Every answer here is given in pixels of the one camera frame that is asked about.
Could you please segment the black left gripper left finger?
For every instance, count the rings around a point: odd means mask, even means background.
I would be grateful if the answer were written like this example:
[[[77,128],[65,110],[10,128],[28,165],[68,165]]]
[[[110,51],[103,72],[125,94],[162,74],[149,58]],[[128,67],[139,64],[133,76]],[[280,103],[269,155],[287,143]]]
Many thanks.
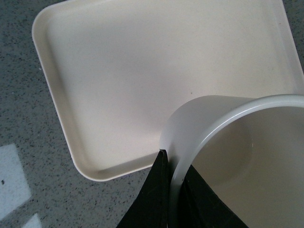
[[[119,228],[166,228],[168,221],[169,163],[160,150],[135,201]]]

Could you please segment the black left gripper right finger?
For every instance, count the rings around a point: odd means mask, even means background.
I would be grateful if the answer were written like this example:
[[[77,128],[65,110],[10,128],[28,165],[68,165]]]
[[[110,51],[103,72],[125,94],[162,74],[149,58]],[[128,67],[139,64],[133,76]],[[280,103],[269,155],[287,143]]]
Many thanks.
[[[182,228],[246,228],[193,166],[181,186]]]

